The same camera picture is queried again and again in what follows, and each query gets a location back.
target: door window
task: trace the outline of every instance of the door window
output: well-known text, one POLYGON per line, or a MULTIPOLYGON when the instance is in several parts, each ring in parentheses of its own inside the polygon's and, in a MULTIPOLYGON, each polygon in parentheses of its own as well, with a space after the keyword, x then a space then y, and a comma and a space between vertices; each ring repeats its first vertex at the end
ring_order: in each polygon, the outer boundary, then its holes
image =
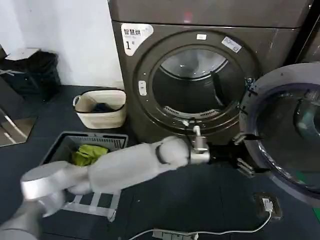
POLYGON ((320 193, 320 89, 282 91, 261 108, 260 150, 295 184, 320 193))
POLYGON ((188 49, 165 59, 152 80, 154 98, 176 117, 196 119, 222 113, 241 100, 245 76, 239 66, 206 49, 188 49))

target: open door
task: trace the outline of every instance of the open door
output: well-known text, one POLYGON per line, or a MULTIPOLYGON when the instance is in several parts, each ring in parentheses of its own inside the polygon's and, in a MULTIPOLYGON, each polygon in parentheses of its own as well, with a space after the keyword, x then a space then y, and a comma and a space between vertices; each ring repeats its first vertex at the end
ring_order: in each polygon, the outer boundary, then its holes
POLYGON ((261 77, 240 104, 245 146, 282 189, 320 207, 320 63, 284 66, 261 77))

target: gray plastic basket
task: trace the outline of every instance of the gray plastic basket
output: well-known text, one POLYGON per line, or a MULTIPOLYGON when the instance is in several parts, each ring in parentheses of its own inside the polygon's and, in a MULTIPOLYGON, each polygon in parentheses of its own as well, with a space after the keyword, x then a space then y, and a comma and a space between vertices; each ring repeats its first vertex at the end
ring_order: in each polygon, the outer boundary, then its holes
MULTIPOLYGON (((83 144, 95 145, 108 148, 111 152, 123 149, 127 146, 128 136, 123 134, 106 134, 95 132, 63 132, 54 142, 46 154, 42 164, 48 164, 55 161, 71 160, 71 154, 83 144)), ((121 191, 107 193, 98 193, 86 195, 86 204, 82 203, 82 195, 72 195, 68 193, 67 199, 70 201, 64 206, 63 210, 79 212, 84 214, 98 215, 107 217, 113 222, 120 200, 121 191), (111 198, 108 206, 99 206, 101 199, 111 198)))

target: white woven basket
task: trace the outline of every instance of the white woven basket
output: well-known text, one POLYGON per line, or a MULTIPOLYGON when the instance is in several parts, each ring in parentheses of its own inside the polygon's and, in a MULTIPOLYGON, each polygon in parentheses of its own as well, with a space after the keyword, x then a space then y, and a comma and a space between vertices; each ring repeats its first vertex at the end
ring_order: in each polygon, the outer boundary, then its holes
POLYGON ((87 91, 73 99, 73 107, 88 129, 114 129, 126 120, 126 94, 121 90, 87 91), (98 103, 105 103, 114 112, 91 112, 98 103))

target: power outlet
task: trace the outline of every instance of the power outlet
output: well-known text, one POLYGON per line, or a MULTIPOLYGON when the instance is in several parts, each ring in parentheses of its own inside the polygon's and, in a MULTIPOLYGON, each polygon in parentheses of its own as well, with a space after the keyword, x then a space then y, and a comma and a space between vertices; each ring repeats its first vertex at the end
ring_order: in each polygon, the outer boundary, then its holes
POLYGON ((283 212, 280 208, 277 197, 268 192, 258 192, 253 195, 253 200, 257 206, 258 215, 260 218, 267 218, 268 212, 265 209, 264 199, 269 199, 273 204, 271 215, 272 220, 280 220, 283 217, 283 212))

